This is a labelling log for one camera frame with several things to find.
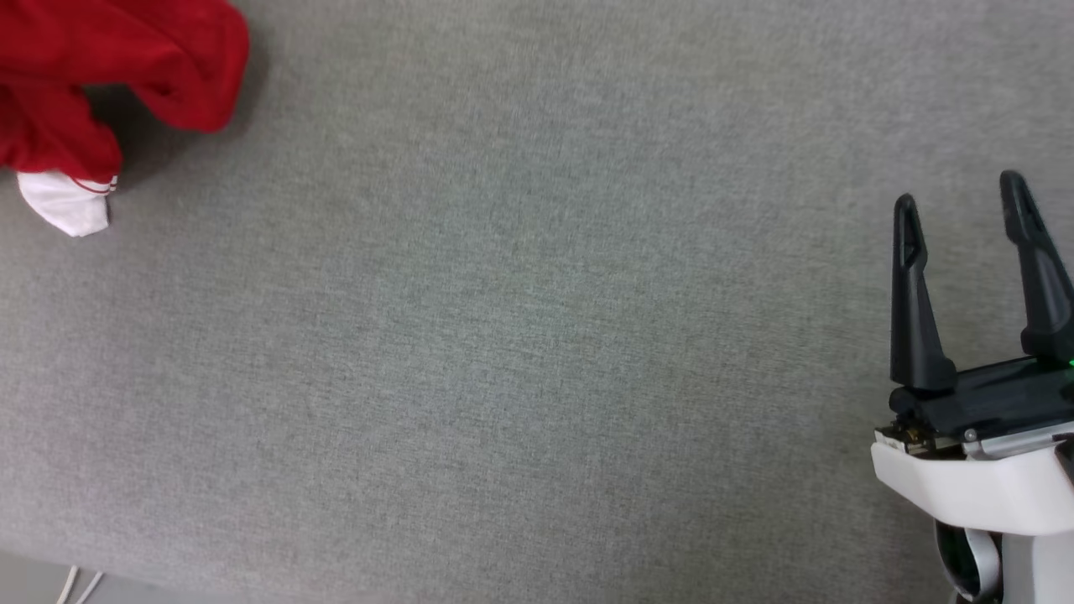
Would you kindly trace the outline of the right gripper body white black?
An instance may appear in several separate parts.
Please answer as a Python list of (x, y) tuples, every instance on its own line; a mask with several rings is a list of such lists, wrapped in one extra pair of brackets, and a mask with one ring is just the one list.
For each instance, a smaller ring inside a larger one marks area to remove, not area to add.
[(910, 382), (890, 360), (890, 425), (871, 448), (876, 478), (940, 523), (1046, 536), (1071, 531), (1071, 361), (1032, 357)]

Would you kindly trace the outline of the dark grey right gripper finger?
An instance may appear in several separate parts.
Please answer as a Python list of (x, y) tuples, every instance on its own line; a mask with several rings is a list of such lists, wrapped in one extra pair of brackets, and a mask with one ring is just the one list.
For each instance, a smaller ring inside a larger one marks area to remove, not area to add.
[(1066, 268), (1024, 175), (1006, 169), (998, 187), (1024, 283), (1024, 353), (1066, 366), (1073, 359), (1073, 287)]
[(925, 282), (928, 257), (915, 199), (901, 195), (892, 217), (890, 378), (918, 393), (947, 393), (957, 370), (937, 331)]

